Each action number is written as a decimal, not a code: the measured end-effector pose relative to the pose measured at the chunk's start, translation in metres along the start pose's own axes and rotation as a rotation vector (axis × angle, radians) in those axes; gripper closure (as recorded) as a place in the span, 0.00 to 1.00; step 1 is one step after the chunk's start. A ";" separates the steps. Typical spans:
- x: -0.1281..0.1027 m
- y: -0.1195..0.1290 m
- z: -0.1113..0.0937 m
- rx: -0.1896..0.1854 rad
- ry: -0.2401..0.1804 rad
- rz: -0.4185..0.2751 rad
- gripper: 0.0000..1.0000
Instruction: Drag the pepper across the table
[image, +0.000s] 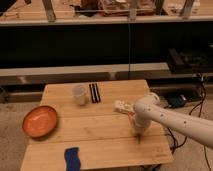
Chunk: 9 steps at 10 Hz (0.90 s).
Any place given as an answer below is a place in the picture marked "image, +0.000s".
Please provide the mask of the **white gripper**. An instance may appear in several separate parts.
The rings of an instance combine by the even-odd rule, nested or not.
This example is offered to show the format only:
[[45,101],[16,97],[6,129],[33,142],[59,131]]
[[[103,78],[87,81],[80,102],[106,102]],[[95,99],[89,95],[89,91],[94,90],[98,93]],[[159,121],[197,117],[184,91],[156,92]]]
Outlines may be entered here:
[[139,115],[133,116],[133,128],[135,130],[135,134],[141,137],[144,132],[149,128],[151,121],[148,119],[143,119]]

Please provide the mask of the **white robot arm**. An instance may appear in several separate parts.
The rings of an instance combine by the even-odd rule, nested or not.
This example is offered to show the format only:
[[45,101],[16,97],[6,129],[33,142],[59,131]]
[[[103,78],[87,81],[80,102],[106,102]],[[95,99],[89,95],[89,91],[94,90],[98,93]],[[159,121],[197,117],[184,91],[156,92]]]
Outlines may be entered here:
[[136,135],[143,135],[155,121],[213,149],[213,121],[162,108],[159,102],[159,96],[150,92],[135,103],[116,100],[114,111],[130,116]]

